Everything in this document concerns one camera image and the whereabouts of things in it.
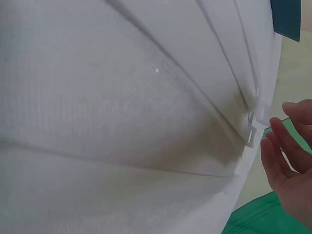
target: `white fabric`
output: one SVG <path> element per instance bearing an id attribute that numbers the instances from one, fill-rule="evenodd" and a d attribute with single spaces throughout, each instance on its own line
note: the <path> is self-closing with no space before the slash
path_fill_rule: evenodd
<path id="1" fill-rule="evenodd" d="M 127 11 L 129 18 L 142 25 L 144 31 L 186 71 L 239 134 L 248 139 L 247 106 L 220 43 L 197 2 L 117 2 Z"/>
<path id="2" fill-rule="evenodd" d="M 13 4 L 0 22 L 11 25 L 0 45 L 0 136 L 115 165 L 233 174 L 243 141 L 110 5 Z"/>

